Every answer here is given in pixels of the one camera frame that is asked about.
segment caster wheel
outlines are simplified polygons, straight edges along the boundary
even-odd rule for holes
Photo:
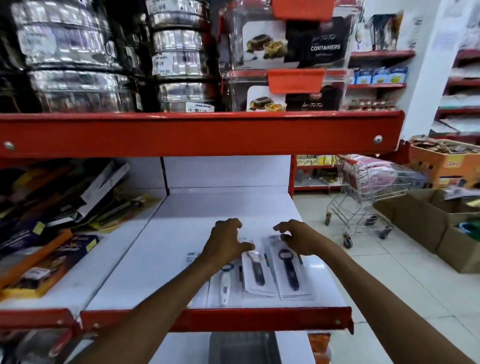
[[[370,216],[367,221],[365,221],[365,226],[373,226],[378,220],[378,215]]]
[[[328,224],[330,224],[331,218],[332,218],[332,213],[327,212],[327,215],[325,216],[325,226],[328,226]]]
[[[392,231],[392,227],[391,227],[391,226],[387,226],[387,227],[385,228],[385,230],[383,230],[383,231],[380,233],[380,236],[379,236],[380,239],[385,240],[385,239],[387,238],[388,234],[391,233],[391,231]]]
[[[353,247],[352,239],[348,235],[343,236],[343,245],[347,249],[350,249],[351,247]]]

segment white handle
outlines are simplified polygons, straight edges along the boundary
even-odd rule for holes
[[[229,298],[230,298],[230,272],[222,272],[222,278],[220,280],[220,302],[222,306],[228,305]]]

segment white shelf surface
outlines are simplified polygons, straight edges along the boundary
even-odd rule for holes
[[[6,299],[0,312],[7,310],[48,310],[67,308],[74,318],[84,309],[125,252],[138,237],[161,203],[142,211],[110,234],[103,234],[98,245],[75,265],[43,297]]]
[[[239,236],[259,243],[274,234],[281,221],[301,217],[287,193],[192,193],[166,198],[127,254],[100,288],[86,311],[130,310],[186,267],[188,252],[200,252],[218,220],[239,218]],[[302,257],[314,286],[315,299],[285,301],[252,295],[231,302],[235,307],[346,307],[326,265],[315,256]],[[216,307],[218,282],[211,280],[191,308]],[[213,295],[207,300],[208,292]]]
[[[208,364],[211,332],[169,333],[149,364]],[[305,331],[276,331],[282,364],[314,364],[315,358]],[[82,340],[73,350],[67,363],[92,341]]]

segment person's right hand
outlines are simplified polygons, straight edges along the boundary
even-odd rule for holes
[[[273,227],[273,230],[281,232],[280,238],[301,255],[319,254],[322,241],[328,239],[304,222],[293,219],[288,222],[280,222]],[[289,231],[291,236],[284,234],[286,231]]]

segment screw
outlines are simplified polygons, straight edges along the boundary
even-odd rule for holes
[[[8,150],[15,150],[15,145],[12,142],[3,142],[5,149]]]

